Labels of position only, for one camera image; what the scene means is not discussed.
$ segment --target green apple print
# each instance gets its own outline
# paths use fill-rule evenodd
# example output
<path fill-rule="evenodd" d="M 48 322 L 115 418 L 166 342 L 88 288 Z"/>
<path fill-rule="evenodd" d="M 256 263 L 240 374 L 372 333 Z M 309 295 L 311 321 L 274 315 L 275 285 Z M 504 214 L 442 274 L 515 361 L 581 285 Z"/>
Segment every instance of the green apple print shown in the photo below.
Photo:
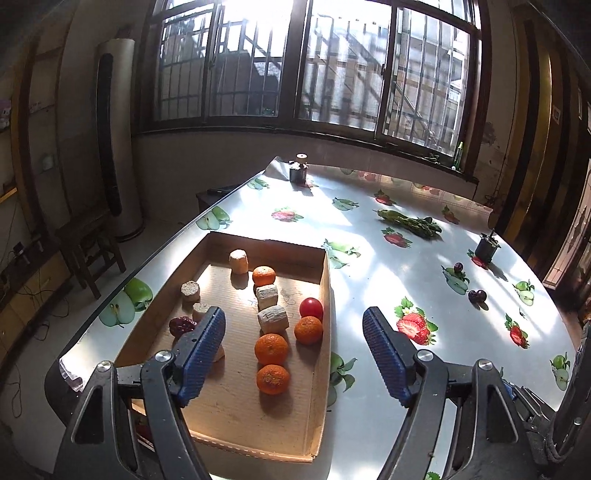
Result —
<path fill-rule="evenodd" d="M 254 190 L 262 190 L 269 188 L 269 184 L 262 179 L 254 179 L 249 181 L 246 185 Z"/>
<path fill-rule="evenodd" d="M 443 276 L 450 288 L 460 295 L 465 295 L 468 290 L 468 284 L 470 283 L 470 279 L 466 274 L 464 272 L 456 272 L 453 267 L 446 268 L 442 265 L 441 268 L 443 269 Z"/>
<path fill-rule="evenodd" d="M 219 230 L 220 226 L 227 227 L 232 221 L 223 209 L 215 206 L 210 212 L 207 212 L 197 220 L 196 223 L 201 230 Z"/>
<path fill-rule="evenodd" d="M 525 303 L 528 307 L 531 307 L 534 304 L 534 290 L 535 287 L 531 284 L 531 282 L 521 280 L 513 285 L 513 288 L 519 295 L 519 299 Z"/>
<path fill-rule="evenodd" d="M 333 268 L 343 268 L 345 265 L 349 265 L 349 257 L 353 255 L 357 258 L 361 256 L 353 245 L 329 242 L 327 239 L 324 239 L 322 248 L 326 250 L 329 256 L 330 266 Z"/>
<path fill-rule="evenodd" d="M 126 325 L 133 322 L 134 317 L 134 304 L 124 291 L 120 291 L 103 311 L 99 313 L 100 321 L 107 327 Z"/>
<path fill-rule="evenodd" d="M 332 406 L 336 402 L 337 391 L 336 386 L 342 381 L 345 382 L 345 389 L 343 393 L 350 389 L 355 383 L 355 377 L 347 372 L 353 368 L 353 365 L 357 361 L 356 358 L 352 358 L 347 363 L 340 357 L 340 355 L 331 352 L 330 353 L 330 386 L 329 386 L 329 397 L 326 404 L 327 407 Z"/>
<path fill-rule="evenodd" d="M 347 210 L 353 210 L 354 208 L 359 207 L 359 204 L 357 202 L 352 202 L 351 200 L 347 199 L 338 199 L 337 197 L 333 199 L 333 205 L 335 206 L 335 208 L 338 208 L 342 212 L 346 212 Z"/>
<path fill-rule="evenodd" d="M 556 386 L 562 391 L 565 391 L 569 385 L 570 368 L 570 360 L 566 358 L 566 353 L 564 355 L 556 355 L 553 360 L 550 360 L 550 365 L 552 365 L 552 373 L 554 374 Z"/>
<path fill-rule="evenodd" d="M 124 288 L 136 312 L 143 312 L 154 298 L 152 289 L 139 278 L 132 278 Z"/>

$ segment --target cherry tomato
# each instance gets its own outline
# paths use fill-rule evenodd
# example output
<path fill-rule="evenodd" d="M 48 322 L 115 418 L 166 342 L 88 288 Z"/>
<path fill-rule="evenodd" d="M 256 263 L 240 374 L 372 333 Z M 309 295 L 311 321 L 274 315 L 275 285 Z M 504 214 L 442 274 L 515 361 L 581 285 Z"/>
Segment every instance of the cherry tomato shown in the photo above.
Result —
<path fill-rule="evenodd" d="M 322 304 L 313 298 L 307 298 L 300 303 L 300 315 L 303 317 L 316 317 L 322 321 L 324 310 Z"/>

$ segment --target green vegetable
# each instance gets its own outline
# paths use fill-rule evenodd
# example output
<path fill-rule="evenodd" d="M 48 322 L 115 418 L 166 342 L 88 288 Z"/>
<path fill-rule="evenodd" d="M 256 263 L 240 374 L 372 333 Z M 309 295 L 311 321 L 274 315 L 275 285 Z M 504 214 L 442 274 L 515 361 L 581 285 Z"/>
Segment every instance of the green vegetable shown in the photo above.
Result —
<path fill-rule="evenodd" d="M 396 210 L 378 210 L 377 214 L 386 222 L 403 227 L 421 238 L 433 238 L 441 233 L 441 227 L 431 217 L 410 218 Z"/>

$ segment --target window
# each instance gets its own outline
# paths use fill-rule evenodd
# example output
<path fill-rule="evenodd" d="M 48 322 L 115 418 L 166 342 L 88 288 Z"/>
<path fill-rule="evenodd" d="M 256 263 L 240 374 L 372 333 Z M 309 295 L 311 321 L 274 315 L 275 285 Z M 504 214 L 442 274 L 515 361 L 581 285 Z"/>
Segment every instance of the window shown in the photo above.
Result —
<path fill-rule="evenodd" d="M 465 140 L 476 0 L 160 1 L 159 128 L 315 131 L 447 166 Z"/>
<path fill-rule="evenodd" d="M 390 17 L 368 0 L 314 0 L 300 118 L 375 129 Z"/>
<path fill-rule="evenodd" d="M 459 143 L 469 36 L 441 20 L 398 9 L 384 134 L 453 155 Z"/>

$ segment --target wooden stool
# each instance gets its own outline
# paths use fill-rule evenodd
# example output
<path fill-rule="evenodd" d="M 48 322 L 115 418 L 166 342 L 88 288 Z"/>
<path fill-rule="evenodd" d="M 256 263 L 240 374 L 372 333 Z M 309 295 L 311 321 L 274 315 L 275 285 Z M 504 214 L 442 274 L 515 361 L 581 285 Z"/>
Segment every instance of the wooden stool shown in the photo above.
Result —
<path fill-rule="evenodd" d="M 82 288 L 90 287 L 96 299 L 100 298 L 100 291 L 95 280 L 105 273 L 111 265 L 117 263 L 123 273 L 125 263 L 119 251 L 115 237 L 109 229 L 111 213 L 107 207 L 99 206 L 73 218 L 69 223 L 61 227 L 56 235 L 60 239 L 61 251 L 66 263 L 76 275 Z M 88 250 L 97 244 L 99 250 L 93 255 L 87 255 Z M 105 261 L 99 270 L 92 274 L 88 267 L 99 257 Z"/>

